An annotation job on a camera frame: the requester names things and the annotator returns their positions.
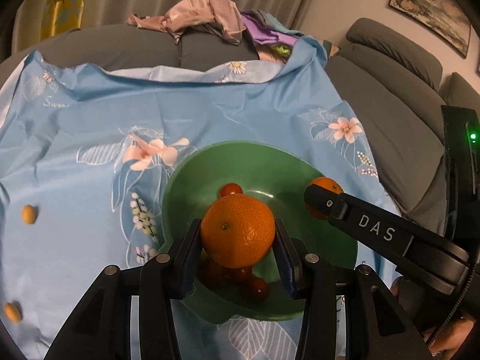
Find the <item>purple cloth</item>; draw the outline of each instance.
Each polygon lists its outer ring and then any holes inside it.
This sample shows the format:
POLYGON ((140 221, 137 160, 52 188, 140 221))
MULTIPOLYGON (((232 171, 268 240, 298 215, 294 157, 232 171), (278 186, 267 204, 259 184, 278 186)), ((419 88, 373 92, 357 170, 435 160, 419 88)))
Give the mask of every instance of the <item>purple cloth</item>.
POLYGON ((292 46, 297 42, 298 37, 286 35, 281 32, 272 31, 260 26, 252 17, 242 14, 243 25, 247 28, 250 37, 258 44, 286 44, 292 46))

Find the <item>green bowl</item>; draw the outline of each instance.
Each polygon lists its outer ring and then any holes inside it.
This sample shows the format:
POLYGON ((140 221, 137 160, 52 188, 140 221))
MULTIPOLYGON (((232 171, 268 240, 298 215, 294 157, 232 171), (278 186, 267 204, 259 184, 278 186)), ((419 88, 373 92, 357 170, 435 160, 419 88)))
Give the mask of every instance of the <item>green bowl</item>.
MULTIPOLYGON (((265 202, 275 218, 283 220, 291 237, 331 264, 353 268, 357 242, 309 215, 303 202, 308 183, 322 174, 308 163, 277 148, 252 142, 223 142, 197 151, 173 173, 163 198, 166 252, 182 239, 191 221, 203 218, 218 190, 237 183, 243 192, 265 202)), ((235 286, 209 290, 195 279, 184 304, 210 323, 223 323, 234 315, 263 321, 285 321, 302 315, 303 300, 292 300, 283 289, 270 253, 253 267, 253 273, 270 283, 270 296, 260 305, 243 299, 235 286)))

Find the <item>wall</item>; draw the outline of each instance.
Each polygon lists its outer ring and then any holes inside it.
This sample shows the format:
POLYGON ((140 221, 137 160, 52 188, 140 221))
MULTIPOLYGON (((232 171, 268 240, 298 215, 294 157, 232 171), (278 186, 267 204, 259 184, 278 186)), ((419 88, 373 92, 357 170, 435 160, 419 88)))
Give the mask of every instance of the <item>wall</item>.
POLYGON ((480 40, 471 31, 466 59, 447 43, 412 19, 388 7, 390 0, 312 0, 301 31, 317 39, 338 44, 359 17, 369 17, 422 46, 435 55, 443 66, 443 79, 456 71, 480 93, 480 76, 476 74, 480 58, 480 40))

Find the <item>silver bolt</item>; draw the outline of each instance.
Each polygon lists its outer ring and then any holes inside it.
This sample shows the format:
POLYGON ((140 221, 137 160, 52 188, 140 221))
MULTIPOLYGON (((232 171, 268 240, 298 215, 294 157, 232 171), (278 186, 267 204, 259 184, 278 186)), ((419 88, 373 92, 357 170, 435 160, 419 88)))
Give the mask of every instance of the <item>silver bolt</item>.
POLYGON ((114 265, 109 265, 105 268, 105 275, 112 276, 117 273, 117 267, 114 265))
POLYGON ((170 256, 167 253, 162 253, 157 256, 157 263, 168 263, 170 256))
POLYGON ((320 260, 320 257, 318 257, 316 254, 309 253, 305 256, 305 260, 307 260, 309 263, 315 264, 320 260))
POLYGON ((362 274, 362 275, 369 275, 371 274, 371 268, 368 266, 368 265, 365 265, 365 264, 361 264, 358 266, 358 271, 362 274))

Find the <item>white lettering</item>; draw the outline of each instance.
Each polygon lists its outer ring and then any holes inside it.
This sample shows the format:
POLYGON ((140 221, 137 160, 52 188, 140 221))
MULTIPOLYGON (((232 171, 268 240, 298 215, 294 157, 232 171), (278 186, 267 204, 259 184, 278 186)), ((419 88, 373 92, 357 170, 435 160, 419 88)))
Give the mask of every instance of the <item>white lettering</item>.
POLYGON ((43 102, 42 105, 44 107, 53 107, 53 108, 68 108, 68 107, 70 107, 68 104, 52 102, 51 101, 52 99, 53 99, 52 96, 47 96, 45 98, 45 102, 43 102))
POLYGON ((395 233, 395 229, 394 229, 394 228, 391 228, 391 227, 387 228, 388 238, 387 238, 387 237, 383 237, 383 239, 384 239, 385 241, 391 241, 391 240, 393 239, 393 234, 392 234, 392 233, 395 233))
POLYGON ((380 222, 377 222, 377 224, 371 228, 370 232, 374 231, 378 235, 378 230, 380 230, 380 222))
POLYGON ((370 220, 370 219, 368 218, 368 216, 363 215, 363 216, 361 217, 360 223, 359 223, 358 225, 359 225, 359 226, 362 226, 362 227, 365 227, 365 226, 367 225, 367 223, 368 223, 369 220, 370 220))

